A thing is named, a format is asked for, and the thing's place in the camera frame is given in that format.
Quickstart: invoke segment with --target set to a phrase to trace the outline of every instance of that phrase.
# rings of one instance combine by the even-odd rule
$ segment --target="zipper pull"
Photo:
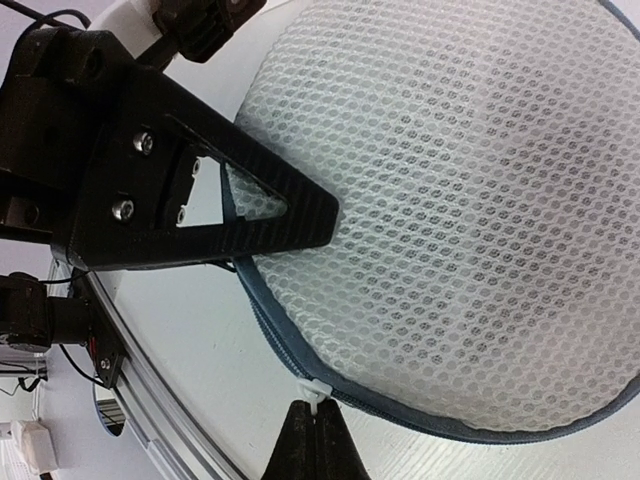
[[[327,398],[331,398],[333,387],[321,382],[317,378],[313,380],[299,378],[298,392],[300,392],[302,398],[311,405],[311,415],[315,417],[318,414],[318,405]]]

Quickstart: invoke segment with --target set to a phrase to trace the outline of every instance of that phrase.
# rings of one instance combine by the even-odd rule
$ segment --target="white mesh fabric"
[[[341,218],[260,274],[328,366],[405,405],[500,431],[592,414],[640,369],[639,73],[595,0],[317,2],[238,123]],[[231,181],[240,214],[279,208]]]

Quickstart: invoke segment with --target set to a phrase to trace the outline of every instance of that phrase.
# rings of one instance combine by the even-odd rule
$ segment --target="metal bolt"
[[[133,137],[133,146],[141,154],[151,155],[153,151],[153,135],[151,132],[136,133]]]
[[[178,212],[178,225],[184,222],[185,217],[187,216],[187,211],[184,207],[180,207],[180,211]]]
[[[136,211],[136,205],[133,200],[118,200],[111,207],[113,218],[121,223],[128,223],[133,218]]]

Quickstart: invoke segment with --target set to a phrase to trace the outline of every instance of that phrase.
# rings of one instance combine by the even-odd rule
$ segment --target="gray fabric trim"
[[[640,41],[640,31],[610,0],[599,0],[599,2]],[[236,217],[235,205],[224,167],[222,167],[221,178],[224,217],[227,220],[233,220]],[[589,417],[542,432],[495,432],[474,429],[459,420],[429,415],[347,380],[326,366],[273,296],[253,259],[234,259],[234,264],[247,294],[254,303],[257,320],[261,323],[263,330],[266,329],[277,337],[277,346],[274,345],[273,339],[268,338],[268,340],[283,363],[294,374],[298,374],[296,370],[304,371],[309,378],[317,378],[331,385],[335,389],[334,397],[346,404],[422,433],[480,444],[506,445],[551,440],[578,432],[604,420],[640,392],[640,376],[638,376],[626,386],[614,401]],[[284,349],[286,352],[278,352],[278,349]],[[290,362],[295,362],[295,365],[287,364],[287,359]]]

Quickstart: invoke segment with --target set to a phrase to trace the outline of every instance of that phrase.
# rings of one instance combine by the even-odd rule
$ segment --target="honeycomb mesh pattern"
[[[496,431],[594,413],[640,369],[638,72],[595,0],[316,2],[238,124],[340,222],[260,274],[323,362],[409,407]],[[242,215],[282,209],[231,184]]]

